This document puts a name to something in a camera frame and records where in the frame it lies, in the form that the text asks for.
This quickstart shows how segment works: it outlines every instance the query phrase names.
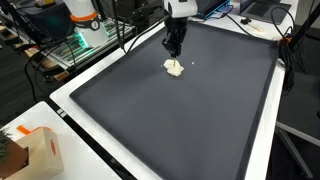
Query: black pole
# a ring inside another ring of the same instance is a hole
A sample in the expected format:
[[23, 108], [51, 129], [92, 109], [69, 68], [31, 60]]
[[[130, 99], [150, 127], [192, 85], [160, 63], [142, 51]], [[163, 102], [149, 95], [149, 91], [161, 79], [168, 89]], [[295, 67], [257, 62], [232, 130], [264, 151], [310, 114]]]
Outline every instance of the black pole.
[[296, 46], [296, 44], [298, 44], [300, 39], [303, 37], [305, 32], [311, 27], [311, 25], [317, 20], [317, 18], [319, 16], [320, 16], [320, 3], [317, 5], [317, 7], [310, 14], [309, 20], [307, 19], [303, 23], [303, 25], [301, 26], [301, 28], [299, 29], [297, 34], [295, 36], [293, 36], [293, 38], [291, 39], [291, 41], [289, 43], [289, 47], [292, 51], [294, 50], [294, 47]]
[[103, 7], [101, 5], [100, 0], [96, 0], [96, 4], [97, 4], [98, 10], [100, 12], [102, 21], [105, 21], [107, 18], [106, 18], [106, 15], [104, 14]]
[[116, 6], [116, 0], [111, 0], [112, 2], [112, 9], [113, 9], [113, 14], [114, 14], [114, 20], [115, 20], [115, 25], [116, 25], [116, 31], [117, 31], [117, 38], [119, 42], [119, 46], [121, 49], [124, 49], [124, 44], [121, 41], [120, 38], [120, 30], [119, 30], [119, 23], [118, 23], [118, 13], [117, 13], [117, 6]]
[[27, 33], [27, 35], [36, 42], [37, 45], [42, 45], [41, 39], [36, 36], [35, 32], [26, 24], [26, 22], [20, 17], [20, 14], [16, 11], [16, 9], [7, 1], [7, 0], [0, 0], [0, 7], [4, 8], [4, 12], [9, 13], [13, 21], [18, 22], [19, 26]]

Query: white table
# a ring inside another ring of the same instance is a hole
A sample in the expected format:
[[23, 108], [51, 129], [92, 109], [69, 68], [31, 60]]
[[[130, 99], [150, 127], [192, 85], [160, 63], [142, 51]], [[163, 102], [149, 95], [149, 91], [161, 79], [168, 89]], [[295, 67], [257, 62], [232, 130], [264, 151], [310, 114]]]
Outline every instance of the white table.
[[3, 128], [8, 128], [11, 138], [17, 140], [24, 136], [16, 130], [19, 125], [29, 130], [46, 126], [57, 134], [64, 171], [53, 180], [121, 179], [45, 102], [33, 106]]
[[[292, 4], [290, 13], [295, 17], [298, 0], [283, 0], [282, 2]], [[242, 19], [240, 16], [231, 14], [237, 22]], [[259, 26], [266, 30], [270, 30], [269, 33], [265, 33], [267, 39], [279, 38], [278, 32], [274, 29], [272, 24], [256, 22]], [[228, 29], [231, 31], [243, 33], [230, 19], [227, 17], [220, 20], [208, 21], [205, 24]], [[281, 30], [286, 30], [288, 26], [292, 25], [290, 18], [287, 16], [283, 23], [280, 25]], [[146, 35], [142, 36], [135, 46], [149, 38], [155, 32], [163, 28], [164, 25], [156, 27]], [[128, 42], [125, 47], [128, 49], [130, 44]], [[99, 124], [97, 124], [88, 114], [86, 114], [76, 103], [74, 103], [69, 95], [82, 84], [86, 83], [92, 77], [99, 72], [107, 68], [113, 62], [117, 61], [124, 55], [121, 49], [114, 51], [100, 62], [80, 74], [78, 77], [55, 91], [50, 95], [50, 98], [57, 103], [71, 118], [73, 118], [82, 128], [84, 128], [103, 148], [105, 148], [114, 158], [117, 159], [130, 173], [132, 173], [138, 179], [160, 179], [150, 168], [143, 164], [137, 157], [129, 152], [124, 146], [122, 146], [115, 138], [105, 131]], [[252, 148], [250, 161], [247, 168], [246, 179], [247, 180], [262, 180], [265, 179], [268, 161], [271, 151], [273, 133], [275, 129], [276, 117], [280, 102], [280, 95], [282, 90], [282, 84], [284, 79], [284, 70], [279, 64], [277, 64], [274, 71], [272, 81], [270, 84], [269, 92], [265, 101], [264, 110], [262, 112], [260, 124], [257, 130], [256, 138]]]

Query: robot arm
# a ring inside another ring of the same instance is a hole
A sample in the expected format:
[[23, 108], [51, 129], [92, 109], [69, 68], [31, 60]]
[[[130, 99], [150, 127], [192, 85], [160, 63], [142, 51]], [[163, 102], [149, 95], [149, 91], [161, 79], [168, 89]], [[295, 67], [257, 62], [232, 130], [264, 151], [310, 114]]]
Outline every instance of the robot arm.
[[167, 38], [162, 41], [172, 58], [181, 54], [181, 44], [187, 32], [188, 17], [197, 14], [198, 6], [195, 0], [164, 0], [164, 9], [171, 15], [165, 21]]

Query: desk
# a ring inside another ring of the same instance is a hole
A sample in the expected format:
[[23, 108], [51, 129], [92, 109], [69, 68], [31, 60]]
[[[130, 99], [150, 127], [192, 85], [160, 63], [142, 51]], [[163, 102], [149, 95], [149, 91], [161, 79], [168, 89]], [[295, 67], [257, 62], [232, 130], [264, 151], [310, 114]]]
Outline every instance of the desk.
[[[284, 0], [283, 2], [291, 2], [292, 7], [290, 13], [295, 16], [298, 0]], [[235, 14], [231, 14], [237, 22], [241, 17]], [[215, 21], [205, 22], [207, 25], [228, 29], [231, 31], [243, 33], [230, 19], [223, 18]], [[267, 30], [273, 29], [272, 24], [259, 23], [261, 27]], [[280, 25], [281, 30], [285, 30], [288, 26], [292, 25], [289, 17], [286, 17]], [[135, 46], [142, 43], [144, 40], [152, 36], [155, 32], [163, 28], [161, 24], [154, 30], [146, 33], [142, 36]], [[268, 39], [277, 37], [278, 32], [271, 31]], [[128, 49], [133, 41], [128, 42], [125, 48]], [[110, 66], [124, 55], [121, 49], [114, 51], [102, 59], [99, 63], [95, 64], [78, 77], [62, 86], [60, 89], [50, 95], [50, 98], [57, 103], [71, 118], [73, 118], [81, 127], [84, 128], [100, 145], [105, 148], [117, 161], [119, 161], [130, 173], [132, 173], [138, 179], [160, 179], [151, 169], [143, 164], [137, 157], [124, 148], [114, 137], [105, 131], [99, 124], [97, 124], [89, 115], [87, 115], [80, 107], [78, 107], [69, 97], [69, 95], [82, 84], [90, 80], [99, 72]], [[271, 151], [271, 144], [273, 133], [275, 129], [276, 117], [280, 102], [280, 95], [282, 90], [282, 83], [284, 79], [284, 70], [278, 64], [273, 74], [273, 78], [270, 84], [268, 95], [265, 101], [264, 110], [262, 112], [260, 124], [257, 130], [257, 135], [253, 145], [250, 161], [247, 168], [246, 179], [247, 180], [260, 180], [265, 179], [269, 155]]]
[[53, 180], [121, 179], [45, 102], [33, 106], [3, 128], [8, 128], [11, 138], [17, 140], [24, 136], [15, 129], [19, 125], [30, 130], [47, 126], [57, 134], [64, 171]]

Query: floor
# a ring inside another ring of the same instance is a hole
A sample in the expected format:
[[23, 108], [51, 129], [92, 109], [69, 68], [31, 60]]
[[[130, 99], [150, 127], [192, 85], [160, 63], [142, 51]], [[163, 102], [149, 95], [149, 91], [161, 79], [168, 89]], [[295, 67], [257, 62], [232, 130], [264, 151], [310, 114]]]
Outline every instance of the floor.
[[[308, 8], [311, 0], [300, 0], [297, 24], [301, 25], [307, 17]], [[310, 32], [320, 35], [320, 19], [315, 23]], [[320, 43], [314, 40], [306, 39], [301, 46], [302, 56], [308, 73], [320, 76]], [[27, 60], [26, 57], [19, 56], [9, 48], [4, 47], [0, 50], [0, 127], [12, 119], [29, 109], [33, 104], [33, 99], [30, 92], [30, 84], [24, 75], [23, 68]], [[28, 68], [28, 72], [32, 74], [34, 79], [33, 69]], [[40, 86], [45, 90], [41, 92], [36, 87], [36, 94], [39, 100], [49, 101], [48, 95], [63, 85], [63, 82], [45, 83], [40, 75], [37, 75]], [[302, 157], [309, 165], [314, 174], [314, 179], [320, 179], [320, 147], [307, 143], [300, 138], [291, 135], [297, 149]], [[291, 158], [290, 154], [275, 135], [270, 155], [268, 167], [268, 180], [303, 180], [304, 176], [300, 169]]]

